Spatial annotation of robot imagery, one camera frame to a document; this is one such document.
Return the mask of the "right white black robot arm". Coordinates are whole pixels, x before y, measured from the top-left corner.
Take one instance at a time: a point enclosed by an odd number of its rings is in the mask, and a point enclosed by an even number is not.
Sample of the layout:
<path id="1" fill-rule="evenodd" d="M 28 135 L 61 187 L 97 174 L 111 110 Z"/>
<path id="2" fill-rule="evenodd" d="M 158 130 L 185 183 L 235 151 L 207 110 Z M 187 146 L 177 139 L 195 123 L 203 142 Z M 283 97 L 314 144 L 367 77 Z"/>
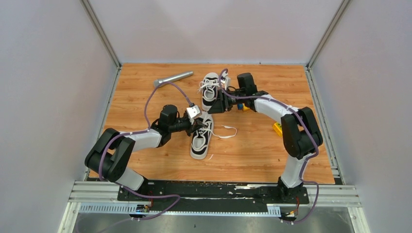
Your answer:
<path id="1" fill-rule="evenodd" d="M 314 113 L 309 107 L 296 108 L 273 98 L 266 91 L 259 91 L 251 73 L 238 75 L 237 81 L 238 88 L 227 85 L 230 82 L 227 69 L 218 75 L 216 100 L 208 113 L 228 112 L 233 106 L 243 104 L 280 123 L 288 158 L 279 177 L 277 195 L 282 202 L 291 202 L 297 196 L 297 188 L 304 183 L 303 174 L 308 161 L 319 154 L 323 143 Z"/>

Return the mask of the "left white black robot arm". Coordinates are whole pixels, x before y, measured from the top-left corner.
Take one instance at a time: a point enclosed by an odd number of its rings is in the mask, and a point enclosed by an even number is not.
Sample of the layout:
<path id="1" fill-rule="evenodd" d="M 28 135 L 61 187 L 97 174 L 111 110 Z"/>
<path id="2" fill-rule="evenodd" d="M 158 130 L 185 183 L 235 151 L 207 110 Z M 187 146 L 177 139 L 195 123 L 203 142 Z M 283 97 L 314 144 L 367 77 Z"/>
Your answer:
<path id="1" fill-rule="evenodd" d="M 188 136 L 204 127 L 200 117 L 202 111 L 197 105 L 189 107 L 180 115 L 174 105 L 165 105 L 159 118 L 142 131 L 119 132 L 106 129 L 98 138 L 85 158 L 85 166 L 99 173 L 106 181 L 126 186 L 136 200 L 148 197 L 146 178 L 128 168 L 133 152 L 158 148 L 165 145 L 172 133 L 185 131 Z"/>

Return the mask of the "black white sneaker with laces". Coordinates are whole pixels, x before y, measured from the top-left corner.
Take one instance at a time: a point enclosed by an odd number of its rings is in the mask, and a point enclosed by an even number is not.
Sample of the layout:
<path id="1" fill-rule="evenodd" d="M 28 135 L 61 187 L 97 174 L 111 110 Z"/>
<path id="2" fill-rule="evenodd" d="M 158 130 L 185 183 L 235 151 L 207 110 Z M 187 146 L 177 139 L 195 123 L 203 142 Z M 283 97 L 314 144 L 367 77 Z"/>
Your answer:
<path id="1" fill-rule="evenodd" d="M 199 83 L 198 92 L 202 93 L 202 109 L 206 112 L 209 111 L 216 101 L 219 88 L 218 79 L 219 75 L 211 72 L 206 74 Z"/>

